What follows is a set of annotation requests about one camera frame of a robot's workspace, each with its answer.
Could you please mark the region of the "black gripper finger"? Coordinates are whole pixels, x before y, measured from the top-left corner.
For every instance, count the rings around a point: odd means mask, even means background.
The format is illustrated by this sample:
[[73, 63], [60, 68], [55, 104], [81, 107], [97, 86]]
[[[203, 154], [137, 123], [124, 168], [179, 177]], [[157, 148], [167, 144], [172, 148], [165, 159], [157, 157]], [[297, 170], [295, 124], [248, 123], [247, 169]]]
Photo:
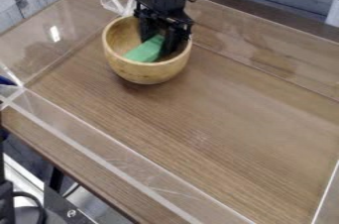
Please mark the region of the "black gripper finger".
[[140, 40], [145, 42], [159, 33], [159, 22], [151, 18], [139, 19]]
[[160, 54], [169, 56], [176, 50], [180, 44], [189, 39], [191, 25], [168, 25], [163, 28], [164, 42], [161, 45]]

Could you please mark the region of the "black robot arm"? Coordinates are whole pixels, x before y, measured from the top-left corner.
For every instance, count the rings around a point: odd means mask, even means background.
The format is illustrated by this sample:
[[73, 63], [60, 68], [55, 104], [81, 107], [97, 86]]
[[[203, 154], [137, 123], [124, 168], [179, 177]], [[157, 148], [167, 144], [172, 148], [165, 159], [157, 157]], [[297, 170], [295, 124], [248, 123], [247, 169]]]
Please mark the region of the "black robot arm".
[[188, 0], [135, 0], [133, 16], [139, 20], [140, 41], [163, 33], [160, 54], [169, 56], [191, 37], [193, 20], [187, 15]]

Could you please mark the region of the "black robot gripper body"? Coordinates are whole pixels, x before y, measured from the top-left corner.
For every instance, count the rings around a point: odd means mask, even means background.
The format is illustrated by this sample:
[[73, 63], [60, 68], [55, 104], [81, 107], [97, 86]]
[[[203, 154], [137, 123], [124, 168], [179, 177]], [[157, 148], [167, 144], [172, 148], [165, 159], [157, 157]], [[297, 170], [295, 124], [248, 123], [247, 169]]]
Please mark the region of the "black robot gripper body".
[[168, 25], [193, 25], [193, 20], [185, 14], [188, 0], [136, 0], [133, 16], [151, 18], [159, 22], [159, 30]]

